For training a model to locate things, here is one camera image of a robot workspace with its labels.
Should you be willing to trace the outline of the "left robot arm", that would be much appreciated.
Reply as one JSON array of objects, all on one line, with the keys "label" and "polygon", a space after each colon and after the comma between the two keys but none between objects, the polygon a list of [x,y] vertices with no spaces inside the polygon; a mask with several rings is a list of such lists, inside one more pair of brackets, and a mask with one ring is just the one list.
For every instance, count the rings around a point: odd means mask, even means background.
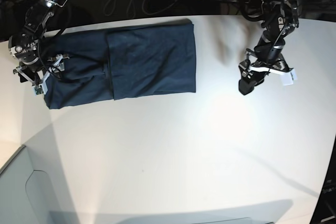
[{"label": "left robot arm", "polygon": [[251,22],[260,22],[263,29],[258,44],[247,48],[244,59],[239,63],[240,80],[238,90],[248,95],[262,84],[269,74],[277,74],[283,85],[292,85],[297,80],[294,68],[287,64],[282,50],[286,44],[285,37],[299,27],[297,0],[258,0],[258,16],[246,12],[246,3],[239,0],[242,16]]}]

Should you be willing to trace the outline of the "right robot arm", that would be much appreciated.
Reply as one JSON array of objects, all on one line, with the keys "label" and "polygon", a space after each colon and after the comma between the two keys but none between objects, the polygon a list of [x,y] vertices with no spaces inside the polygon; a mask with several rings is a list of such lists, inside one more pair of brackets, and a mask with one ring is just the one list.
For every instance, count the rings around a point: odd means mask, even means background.
[{"label": "right robot arm", "polygon": [[67,2],[68,0],[38,0],[28,9],[22,29],[9,38],[9,53],[19,62],[13,73],[19,75],[20,82],[28,81],[33,86],[39,86],[42,80],[38,73],[51,73],[42,57],[44,34],[48,20]]}]

